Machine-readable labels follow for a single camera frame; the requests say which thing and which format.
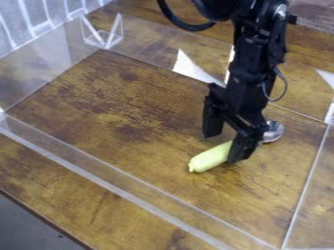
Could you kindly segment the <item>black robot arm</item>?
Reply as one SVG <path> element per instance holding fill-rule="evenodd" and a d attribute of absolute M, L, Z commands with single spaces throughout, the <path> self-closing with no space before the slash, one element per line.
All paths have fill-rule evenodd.
<path fill-rule="evenodd" d="M 286 30 L 292 20 L 288 0 L 194 0 L 212 21 L 234 23 L 234 58 L 225 86 L 209 85 L 202 133 L 214 137 L 225 125 L 237 131 L 228 154 L 236 163 L 252 157 L 269 131 L 262 111 L 273 101 L 274 82 L 282 77 L 278 65 L 288 53 Z"/>

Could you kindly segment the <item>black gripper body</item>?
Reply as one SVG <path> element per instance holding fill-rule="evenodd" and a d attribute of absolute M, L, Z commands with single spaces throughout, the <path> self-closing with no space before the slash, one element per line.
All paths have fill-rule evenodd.
<path fill-rule="evenodd" d="M 205 104 L 221 109 L 225 124 L 238 133 L 268 132 L 269 125 L 262 111 L 268 106 L 276 79 L 277 74 L 273 70 L 246 72 L 237 69 L 230 70 L 225 87 L 216 83 L 209 84 Z"/>

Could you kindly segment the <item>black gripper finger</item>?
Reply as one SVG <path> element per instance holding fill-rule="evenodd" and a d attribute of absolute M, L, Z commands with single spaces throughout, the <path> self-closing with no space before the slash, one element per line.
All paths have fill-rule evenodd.
<path fill-rule="evenodd" d="M 202 115 L 202 133 L 208 138 L 216 137 L 224 130 L 224 118 L 221 116 L 221 109 L 212 104 L 204 107 Z"/>
<path fill-rule="evenodd" d="M 237 163 L 249 159 L 261 145 L 264 140 L 264 133 L 242 133 L 237 134 L 236 139 L 233 140 L 233 145 L 230 148 L 228 161 L 230 163 Z"/>

